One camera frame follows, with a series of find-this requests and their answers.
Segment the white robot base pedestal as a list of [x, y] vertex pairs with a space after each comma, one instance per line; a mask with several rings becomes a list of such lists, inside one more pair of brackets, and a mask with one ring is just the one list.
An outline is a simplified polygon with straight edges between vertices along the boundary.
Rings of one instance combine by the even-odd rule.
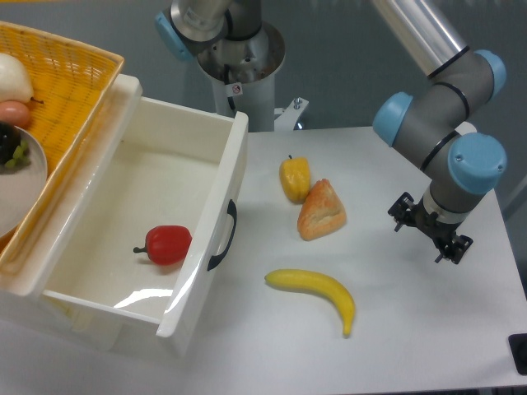
[[285, 59], [280, 32], [264, 22], [247, 40], [222, 39], [197, 56], [212, 84], [216, 112], [249, 117], [248, 130], [274, 130], [275, 75]]

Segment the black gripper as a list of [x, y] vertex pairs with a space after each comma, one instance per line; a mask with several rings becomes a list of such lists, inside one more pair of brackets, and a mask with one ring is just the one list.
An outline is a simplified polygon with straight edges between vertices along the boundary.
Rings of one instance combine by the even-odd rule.
[[466, 235], [457, 235], [458, 224], [446, 223], [439, 220], [436, 212], [429, 214], [421, 203], [415, 204], [413, 197], [404, 192], [388, 210], [394, 219], [394, 231], [398, 232], [404, 226], [416, 227], [428, 236], [439, 251], [435, 259], [459, 264], [473, 244], [473, 240]]

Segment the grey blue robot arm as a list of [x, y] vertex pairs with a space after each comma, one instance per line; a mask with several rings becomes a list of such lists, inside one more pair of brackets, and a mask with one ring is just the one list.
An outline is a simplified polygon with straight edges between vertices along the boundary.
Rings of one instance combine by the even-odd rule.
[[[487, 50], [472, 50], [427, 1], [377, 1], [375, 9], [431, 81], [425, 95], [399, 92], [377, 111], [372, 127], [431, 182], [420, 201], [402, 195], [389, 209], [397, 226], [420, 230], [440, 259], [458, 263], [472, 240], [458, 227], [494, 189], [507, 158], [494, 137], [459, 133], [459, 125], [491, 100], [506, 68]], [[301, 102], [275, 107], [274, 77], [285, 58], [281, 34], [261, 17], [258, 1], [174, 1], [156, 29], [179, 60], [196, 59], [212, 83], [216, 110], [244, 113], [252, 132], [285, 131]]]

